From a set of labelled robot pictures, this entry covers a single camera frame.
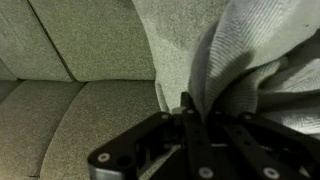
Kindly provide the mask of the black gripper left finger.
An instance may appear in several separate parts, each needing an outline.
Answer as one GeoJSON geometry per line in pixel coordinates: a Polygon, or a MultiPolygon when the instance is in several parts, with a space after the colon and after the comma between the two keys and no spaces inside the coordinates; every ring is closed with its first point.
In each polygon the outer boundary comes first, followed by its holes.
{"type": "Polygon", "coordinates": [[[213,180],[210,140],[191,96],[158,112],[90,153],[90,180],[138,180],[160,158],[169,159],[152,180],[213,180]]]}

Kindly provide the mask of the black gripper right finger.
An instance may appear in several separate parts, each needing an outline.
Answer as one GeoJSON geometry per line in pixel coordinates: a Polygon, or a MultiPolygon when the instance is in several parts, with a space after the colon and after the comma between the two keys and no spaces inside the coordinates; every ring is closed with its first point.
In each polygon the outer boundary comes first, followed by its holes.
{"type": "Polygon", "coordinates": [[[253,113],[207,118],[211,137],[226,140],[253,180],[320,180],[320,141],[253,113]]]}

